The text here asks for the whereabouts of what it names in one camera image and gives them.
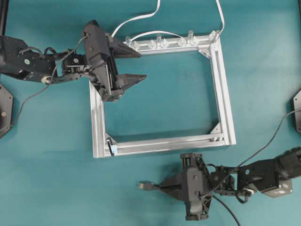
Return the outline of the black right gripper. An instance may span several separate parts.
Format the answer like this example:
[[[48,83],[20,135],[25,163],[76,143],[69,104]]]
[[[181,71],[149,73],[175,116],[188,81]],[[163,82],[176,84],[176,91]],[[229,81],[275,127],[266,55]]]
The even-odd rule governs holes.
[[[183,164],[181,175],[166,178],[160,183],[161,191],[173,198],[184,201],[187,214],[208,214],[211,195],[210,175],[202,154],[180,155]]]

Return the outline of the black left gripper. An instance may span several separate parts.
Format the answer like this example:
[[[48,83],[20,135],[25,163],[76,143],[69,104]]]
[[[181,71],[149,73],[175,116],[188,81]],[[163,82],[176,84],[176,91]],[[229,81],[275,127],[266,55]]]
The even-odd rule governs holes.
[[[123,92],[113,90],[113,78],[108,64],[111,56],[114,58],[140,58],[141,54],[117,38],[108,38],[96,20],[88,22],[84,26],[83,33],[86,37],[84,49],[86,63],[90,66],[90,81],[100,94],[102,101],[117,101]],[[141,74],[118,74],[116,86],[125,91],[146,77],[147,75]]]

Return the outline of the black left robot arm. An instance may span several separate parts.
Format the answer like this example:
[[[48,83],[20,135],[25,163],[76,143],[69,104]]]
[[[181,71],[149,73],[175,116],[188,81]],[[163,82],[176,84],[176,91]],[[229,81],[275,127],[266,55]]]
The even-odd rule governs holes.
[[[84,26],[85,53],[71,49],[57,53],[52,48],[44,52],[29,47],[23,40],[0,37],[0,72],[18,80],[57,84],[86,77],[104,102],[119,100],[125,91],[143,81],[146,75],[120,74],[116,58],[139,58],[141,55],[106,33],[92,20]]]

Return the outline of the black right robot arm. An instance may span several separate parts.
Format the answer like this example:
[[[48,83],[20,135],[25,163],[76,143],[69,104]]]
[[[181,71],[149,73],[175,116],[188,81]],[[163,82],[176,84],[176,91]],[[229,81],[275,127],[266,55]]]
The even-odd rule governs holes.
[[[293,148],[267,160],[234,169],[216,166],[209,172],[200,153],[181,154],[183,170],[159,184],[158,189],[186,207],[187,220],[208,217],[214,193],[233,196],[246,203],[256,192],[280,197],[292,192],[292,179],[301,175],[301,149]]]

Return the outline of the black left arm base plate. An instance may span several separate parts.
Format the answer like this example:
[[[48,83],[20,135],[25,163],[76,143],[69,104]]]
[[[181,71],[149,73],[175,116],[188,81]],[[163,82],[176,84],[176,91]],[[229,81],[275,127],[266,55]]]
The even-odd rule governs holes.
[[[0,84],[0,138],[8,131],[12,119],[13,95]]]

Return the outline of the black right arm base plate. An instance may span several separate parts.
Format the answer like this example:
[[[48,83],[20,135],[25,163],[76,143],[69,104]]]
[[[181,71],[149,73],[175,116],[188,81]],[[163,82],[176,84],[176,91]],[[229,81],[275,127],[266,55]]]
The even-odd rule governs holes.
[[[293,97],[296,131],[301,133],[301,90]]]

